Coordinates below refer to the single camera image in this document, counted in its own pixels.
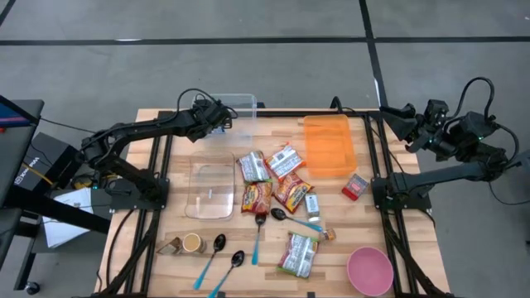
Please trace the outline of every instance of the wooden table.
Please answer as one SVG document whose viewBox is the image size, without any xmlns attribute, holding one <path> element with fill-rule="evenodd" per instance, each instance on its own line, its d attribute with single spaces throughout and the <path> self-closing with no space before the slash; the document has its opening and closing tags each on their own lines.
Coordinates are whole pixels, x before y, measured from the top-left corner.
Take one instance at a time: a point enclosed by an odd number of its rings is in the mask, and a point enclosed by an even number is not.
<svg viewBox="0 0 530 298">
<path fill-rule="evenodd" d="M 158 109 L 141 109 L 137 121 L 150 120 L 157 116 Z M 234 121 L 234 130 L 245 127 L 247 119 Z M 364 123 L 359 118 L 350 118 L 349 127 L 354 142 L 355 155 L 358 162 L 357 173 L 365 178 L 372 178 L 373 171 L 369 157 Z M 405 171 L 419 172 L 417 158 L 405 151 L 403 144 L 397 140 L 387 127 L 388 145 L 396 155 Z M 253 149 L 262 150 L 265 156 L 270 156 L 286 143 L 305 156 L 303 118 L 258 118 L 253 133 Z M 382 161 L 380 146 L 376 138 L 379 160 Z M 134 142 L 129 147 L 127 161 L 138 168 L 147 168 L 152 140 Z M 168 178 L 171 180 L 171 191 L 167 207 L 161 213 L 160 228 L 157 235 L 157 248 L 171 241 L 174 237 L 183 237 L 187 233 L 198 233 L 208 243 L 208 249 L 202 255 L 181 254 L 176 256 L 156 255 L 153 261 L 151 284 L 148 295 L 151 296 L 207 296 L 218 284 L 222 276 L 230 267 L 230 258 L 234 252 L 242 249 L 246 252 L 245 263 L 232 270 L 221 291 L 226 296 L 300 296 L 306 297 L 308 291 L 314 291 L 316 296 L 363 296 L 349 283 L 345 263 L 349 255 L 357 248 L 370 246 L 386 252 L 381 216 L 373 206 L 373 196 L 368 189 L 357 201 L 352 201 L 340 193 L 349 177 L 334 179 L 312 179 L 307 169 L 301 168 L 296 173 L 315 186 L 320 202 L 320 216 L 325 228 L 333 228 L 337 239 L 334 242 L 322 243 L 315 256 L 311 276 L 308 280 L 289 276 L 277 272 L 276 265 L 285 251 L 287 232 L 294 231 L 308 236 L 317 236 L 317 232 L 291 221 L 279 222 L 268 217 L 262 227 L 259 264 L 253 266 L 250 262 L 254 246 L 257 226 L 253 214 L 241 214 L 244 185 L 239 168 L 236 167 L 236 193 L 234 196 L 234 214 L 230 220 L 205 222 L 186 217 L 184 209 L 188 196 L 189 156 L 197 151 L 231 151 L 235 158 L 239 158 L 250 151 L 249 147 L 236 147 L 233 143 L 199 140 L 192 144 L 187 138 L 174 137 Z M 158 152 L 157 168 L 160 168 L 163 146 Z M 273 199 L 272 207 L 280 204 Z M 117 212 L 112 219 L 108 231 L 108 241 L 105 247 L 103 261 L 99 272 L 105 280 L 105 268 L 108 247 L 122 221 L 126 211 Z M 118 241 L 113 250 L 111 263 L 111 279 L 122 268 L 131 253 L 134 232 L 137 222 L 135 211 L 124 224 L 118 235 Z M 299 208 L 296 218 L 306 219 L 305 209 Z M 432 279 L 434 284 L 443 291 L 449 291 L 440 250 L 436 240 L 435 229 L 431 220 L 416 210 L 406 210 L 404 218 L 407 225 L 408 239 L 412 255 L 420 267 Z M 202 272 L 213 252 L 214 238 L 224 233 L 227 245 L 213 260 L 205 280 L 199 291 L 193 290 L 195 279 Z M 400 262 L 402 287 L 407 291 L 407 275 Z M 133 291 L 139 291 L 144 261 L 141 259 L 136 270 Z"/>
</svg>

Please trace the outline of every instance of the gray floor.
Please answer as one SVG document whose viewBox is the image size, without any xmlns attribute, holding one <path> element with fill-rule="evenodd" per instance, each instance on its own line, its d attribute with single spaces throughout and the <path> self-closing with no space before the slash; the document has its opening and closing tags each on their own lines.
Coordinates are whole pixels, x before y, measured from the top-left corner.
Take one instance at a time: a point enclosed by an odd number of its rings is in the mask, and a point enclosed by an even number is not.
<svg viewBox="0 0 530 298">
<path fill-rule="evenodd" d="M 7 0 L 0 0 L 0 6 Z M 530 4 L 507 1 L 369 0 L 375 36 L 530 35 Z M 17 0 L 0 39 L 114 39 L 230 36 L 362 36 L 357 1 L 345 0 Z M 378 45 L 388 101 L 419 111 L 428 99 L 454 110 L 467 80 L 490 77 L 499 122 L 530 148 L 527 111 L 530 44 Z M 44 99 L 43 116 L 98 129 L 132 121 L 138 108 L 175 105 L 189 87 L 252 93 L 271 108 L 325 107 L 334 95 L 353 108 L 378 106 L 367 47 L 247 46 L 4 46 L 0 93 Z M 482 111 L 487 92 L 473 86 L 463 107 Z M 84 135 L 43 123 L 43 132 L 71 144 Z M 503 132 L 488 143 L 513 150 Z M 436 164 L 419 154 L 423 171 Z M 529 199 L 528 174 L 494 182 L 506 201 Z M 530 206 L 504 206 L 485 183 L 457 181 L 431 192 L 450 287 L 458 296 L 525 297 L 530 291 Z M 82 251 L 76 246 L 84 247 Z M 88 295 L 104 237 L 90 234 L 55 254 L 39 255 L 31 273 L 40 297 Z M 15 239 L 0 271 L 0 296 L 12 291 L 25 240 Z"/>
</svg>

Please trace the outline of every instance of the pink bowl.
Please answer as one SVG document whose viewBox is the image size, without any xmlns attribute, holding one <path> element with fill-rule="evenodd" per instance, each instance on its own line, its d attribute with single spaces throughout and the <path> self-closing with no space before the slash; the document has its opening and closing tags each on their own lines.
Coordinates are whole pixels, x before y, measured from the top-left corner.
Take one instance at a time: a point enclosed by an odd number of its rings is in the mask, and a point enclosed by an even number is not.
<svg viewBox="0 0 530 298">
<path fill-rule="evenodd" d="M 351 284 L 366 296 L 386 293 L 394 279 L 392 264 L 376 248 L 359 248 L 349 256 L 346 271 Z"/>
</svg>

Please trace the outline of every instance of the wheel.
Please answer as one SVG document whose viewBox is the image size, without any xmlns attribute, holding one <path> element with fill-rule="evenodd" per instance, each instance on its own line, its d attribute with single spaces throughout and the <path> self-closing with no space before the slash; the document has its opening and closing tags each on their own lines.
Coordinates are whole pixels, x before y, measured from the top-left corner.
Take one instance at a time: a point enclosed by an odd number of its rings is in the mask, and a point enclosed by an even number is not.
<svg viewBox="0 0 530 298">
<path fill-rule="evenodd" d="M 41 286 L 39 286 L 39 284 L 36 283 L 36 282 L 31 282 L 31 281 L 29 281 L 29 282 L 26 284 L 26 293 L 27 293 L 28 295 L 35 295 L 35 294 L 38 293 L 40 290 L 41 290 Z"/>
</svg>

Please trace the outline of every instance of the spoon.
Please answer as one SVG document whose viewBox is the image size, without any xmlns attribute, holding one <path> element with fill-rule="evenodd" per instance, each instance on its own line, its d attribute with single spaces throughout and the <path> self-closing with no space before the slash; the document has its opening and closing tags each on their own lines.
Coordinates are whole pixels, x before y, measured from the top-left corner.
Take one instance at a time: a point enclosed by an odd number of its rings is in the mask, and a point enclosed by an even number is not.
<svg viewBox="0 0 530 298">
<path fill-rule="evenodd" d="M 254 244 L 254 254 L 252 255 L 252 264 L 257 265 L 258 264 L 258 249 L 259 249 L 259 230 L 262 227 L 262 224 L 265 224 L 265 220 L 267 219 L 266 214 L 256 214 L 256 224 L 258 224 L 258 235 L 256 235 L 256 244 Z"/>
<path fill-rule="evenodd" d="M 235 267 L 239 267 L 241 266 L 241 264 L 243 264 L 243 260 L 245 259 L 245 252 L 244 251 L 237 251 L 233 256 L 232 256 L 232 266 L 231 268 L 229 269 L 228 272 L 226 272 L 226 274 L 224 275 L 223 279 L 221 280 L 221 282 L 215 287 L 215 289 L 208 295 L 208 298 L 215 298 L 217 296 L 217 292 L 219 291 L 219 289 L 221 288 L 221 286 L 224 284 L 224 281 L 226 280 L 226 277 L 229 276 L 230 272 L 232 271 L 232 269 L 234 269 Z"/>
<path fill-rule="evenodd" d="M 197 278 L 197 280 L 193 284 L 193 289 L 194 290 L 199 290 L 200 284 L 202 284 L 202 281 L 205 279 L 206 272 L 208 271 L 208 268 L 210 267 L 210 263 L 212 263 L 212 260 L 214 259 L 215 254 L 217 252 L 222 251 L 225 244 L 226 244 L 226 237 L 224 236 L 224 234 L 220 234 L 219 236 L 217 236 L 215 238 L 215 240 L 214 240 L 214 253 L 212 254 L 212 257 L 210 258 L 210 260 L 206 264 L 206 267 L 202 271 L 202 273 L 200 274 L 199 278 Z"/>
<path fill-rule="evenodd" d="M 313 224 L 313 223 L 306 223 L 306 222 L 303 222 L 301 220 L 298 220 L 298 219 L 294 219 L 294 218 L 290 218 L 288 217 L 285 212 L 279 208 L 272 208 L 271 209 L 271 214 L 273 216 L 273 218 L 277 219 L 277 220 L 284 220 L 284 219 L 290 219 L 292 220 L 293 222 L 297 222 L 299 224 L 303 224 L 305 225 L 306 227 L 308 228 L 312 228 L 314 229 L 316 232 L 322 232 L 323 229 L 320 225 L 317 225 L 317 224 Z"/>
</svg>

